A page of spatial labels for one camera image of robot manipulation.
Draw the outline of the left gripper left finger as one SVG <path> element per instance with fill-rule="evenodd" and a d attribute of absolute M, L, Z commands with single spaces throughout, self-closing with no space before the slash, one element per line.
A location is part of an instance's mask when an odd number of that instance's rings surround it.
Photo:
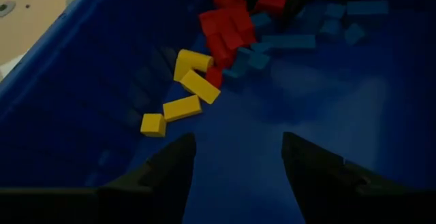
<path fill-rule="evenodd" d="M 182 223 L 196 151 L 186 133 L 100 187 L 2 188 L 1 223 Z"/>

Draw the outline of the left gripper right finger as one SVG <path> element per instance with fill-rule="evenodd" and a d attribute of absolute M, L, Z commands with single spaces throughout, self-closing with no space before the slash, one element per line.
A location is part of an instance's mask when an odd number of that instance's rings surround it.
<path fill-rule="evenodd" d="M 285 173 L 306 223 L 434 223 L 435 192 L 412 189 L 292 132 Z"/>

